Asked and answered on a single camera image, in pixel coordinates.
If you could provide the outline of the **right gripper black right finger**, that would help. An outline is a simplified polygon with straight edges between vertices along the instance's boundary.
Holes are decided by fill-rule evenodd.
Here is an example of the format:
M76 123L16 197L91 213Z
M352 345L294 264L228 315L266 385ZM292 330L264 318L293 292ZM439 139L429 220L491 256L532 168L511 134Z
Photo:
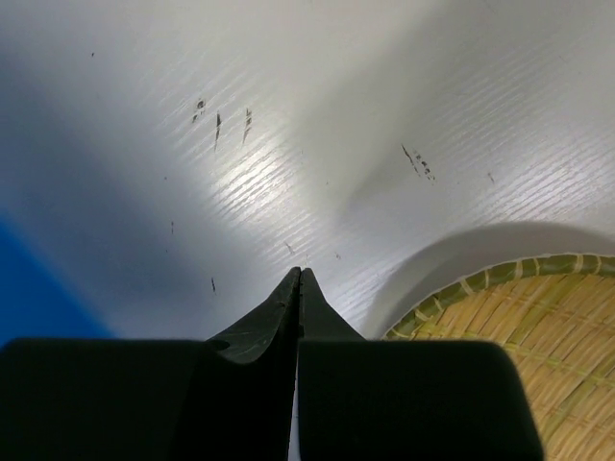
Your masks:
M301 274L299 452L305 460L541 460L517 370L483 340L368 340Z

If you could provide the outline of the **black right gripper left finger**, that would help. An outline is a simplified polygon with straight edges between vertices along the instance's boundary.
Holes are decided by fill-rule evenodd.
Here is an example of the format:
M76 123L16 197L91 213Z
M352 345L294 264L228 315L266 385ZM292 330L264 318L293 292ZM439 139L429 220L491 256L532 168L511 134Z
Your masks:
M18 338L1 350L5 460L284 460L299 269L206 341Z

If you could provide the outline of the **yellow woven bamboo plate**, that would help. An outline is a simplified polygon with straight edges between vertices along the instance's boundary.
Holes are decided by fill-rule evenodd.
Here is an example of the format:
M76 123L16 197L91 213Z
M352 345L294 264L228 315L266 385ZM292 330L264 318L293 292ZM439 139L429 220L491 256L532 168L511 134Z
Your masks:
M547 459L613 459L613 256L483 268L412 303L384 337L497 343L523 381Z

